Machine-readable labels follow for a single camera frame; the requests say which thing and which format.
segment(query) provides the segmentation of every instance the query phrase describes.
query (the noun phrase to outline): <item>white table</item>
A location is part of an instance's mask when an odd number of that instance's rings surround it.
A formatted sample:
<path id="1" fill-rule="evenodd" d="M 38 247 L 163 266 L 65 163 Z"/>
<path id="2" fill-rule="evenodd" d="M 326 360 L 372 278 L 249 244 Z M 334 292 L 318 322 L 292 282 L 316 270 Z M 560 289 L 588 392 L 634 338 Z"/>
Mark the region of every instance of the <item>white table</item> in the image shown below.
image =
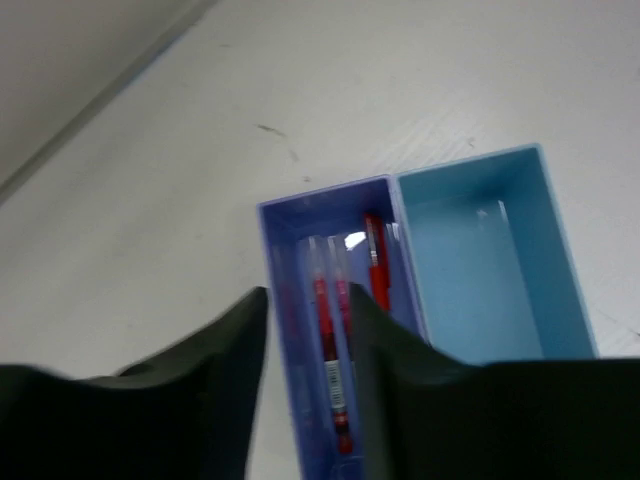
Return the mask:
<path id="1" fill-rule="evenodd" d="M 0 208 L 0 361 L 110 373 L 266 283 L 257 202 L 531 141 L 640 353 L 637 0 L 223 0 Z M 296 462 L 271 335 L 250 478 Z"/>

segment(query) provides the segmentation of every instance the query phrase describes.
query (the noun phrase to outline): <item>white tabletop surface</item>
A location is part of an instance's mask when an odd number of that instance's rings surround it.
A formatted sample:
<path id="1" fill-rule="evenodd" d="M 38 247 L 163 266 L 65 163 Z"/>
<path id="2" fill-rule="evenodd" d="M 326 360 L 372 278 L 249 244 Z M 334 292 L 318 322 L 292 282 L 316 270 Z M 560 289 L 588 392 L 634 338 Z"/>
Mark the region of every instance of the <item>white tabletop surface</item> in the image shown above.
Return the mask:
<path id="1" fill-rule="evenodd" d="M 256 203 L 533 141 L 637 355 L 637 0 L 222 0 L 0 208 L 0 361 L 113 372 L 266 284 Z M 272 335 L 249 478 L 297 468 Z"/>

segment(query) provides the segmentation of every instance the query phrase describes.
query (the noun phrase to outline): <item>barcode label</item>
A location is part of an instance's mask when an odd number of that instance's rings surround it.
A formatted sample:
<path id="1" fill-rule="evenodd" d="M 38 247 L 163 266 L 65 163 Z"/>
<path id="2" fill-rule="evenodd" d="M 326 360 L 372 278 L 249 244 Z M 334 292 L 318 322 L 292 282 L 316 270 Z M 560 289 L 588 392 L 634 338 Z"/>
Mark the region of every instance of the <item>barcode label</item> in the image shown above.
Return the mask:
<path id="1" fill-rule="evenodd" d="M 342 391 L 342 378 L 340 377 L 340 364 L 338 360 L 324 362 L 329 381 L 329 395 L 331 396 L 331 408 L 341 409 L 345 407 L 344 393 Z"/>

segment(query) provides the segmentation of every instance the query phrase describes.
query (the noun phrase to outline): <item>light blue container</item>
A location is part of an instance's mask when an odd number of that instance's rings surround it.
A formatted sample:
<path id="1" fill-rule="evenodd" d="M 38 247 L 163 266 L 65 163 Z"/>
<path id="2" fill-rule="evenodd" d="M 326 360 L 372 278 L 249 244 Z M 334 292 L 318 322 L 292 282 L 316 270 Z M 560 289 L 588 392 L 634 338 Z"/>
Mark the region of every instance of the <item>light blue container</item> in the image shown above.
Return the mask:
<path id="1" fill-rule="evenodd" d="M 539 146 L 397 181 L 433 346 L 476 364 L 594 357 Z"/>
<path id="2" fill-rule="evenodd" d="M 361 234 L 364 213 L 378 215 L 387 225 L 392 317 L 464 362 L 595 356 L 537 145 L 273 200 L 258 211 L 306 480 L 362 478 L 347 341 L 329 288 L 355 444 L 351 455 L 337 451 L 306 263 L 309 236 Z M 370 290 L 366 242 L 347 256 L 351 280 Z"/>

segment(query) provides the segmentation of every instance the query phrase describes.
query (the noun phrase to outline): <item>blue bin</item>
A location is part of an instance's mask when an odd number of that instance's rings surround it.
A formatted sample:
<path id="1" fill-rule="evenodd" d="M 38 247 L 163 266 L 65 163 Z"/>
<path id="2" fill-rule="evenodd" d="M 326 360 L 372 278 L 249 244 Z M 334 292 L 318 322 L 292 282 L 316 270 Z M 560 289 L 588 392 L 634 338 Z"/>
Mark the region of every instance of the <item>blue bin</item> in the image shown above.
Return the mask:
<path id="1" fill-rule="evenodd" d="M 274 200 L 258 210 L 306 480 L 362 478 L 347 339 L 328 288 L 355 447 L 349 455 L 337 448 L 307 239 L 338 235 L 348 245 L 349 280 L 370 289 L 365 212 L 386 224 L 391 316 L 435 348 L 474 364 L 595 356 L 536 145 Z M 321 256 L 328 264 L 325 247 Z"/>

